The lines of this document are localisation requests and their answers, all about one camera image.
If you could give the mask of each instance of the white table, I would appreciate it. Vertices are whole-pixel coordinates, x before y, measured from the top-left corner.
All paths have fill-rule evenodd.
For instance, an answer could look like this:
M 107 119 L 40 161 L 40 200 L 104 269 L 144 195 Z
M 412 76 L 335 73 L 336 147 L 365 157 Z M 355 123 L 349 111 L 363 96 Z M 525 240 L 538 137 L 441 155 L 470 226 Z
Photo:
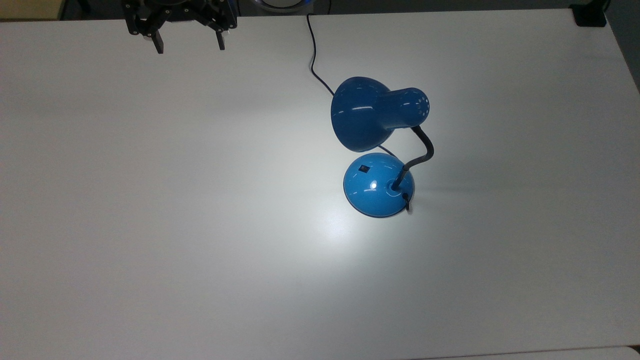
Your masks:
M 640 343 L 640 96 L 570 10 L 312 18 L 334 89 L 427 93 L 413 213 L 359 154 L 303 17 L 0 24 L 0 357 L 409 359 Z M 385 145 L 423 152 L 409 130 Z

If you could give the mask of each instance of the blue dome base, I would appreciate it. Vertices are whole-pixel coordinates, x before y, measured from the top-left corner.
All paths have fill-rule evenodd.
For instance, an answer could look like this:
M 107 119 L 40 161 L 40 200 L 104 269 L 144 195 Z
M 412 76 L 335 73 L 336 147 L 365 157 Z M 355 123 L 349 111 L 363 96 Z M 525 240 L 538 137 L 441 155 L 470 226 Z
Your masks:
M 391 189 L 403 165 L 397 158 L 379 152 L 357 158 L 344 174 L 347 200 L 370 217 L 390 217 L 404 210 L 403 194 L 411 200 L 415 190 L 411 173 L 407 172 L 397 190 Z

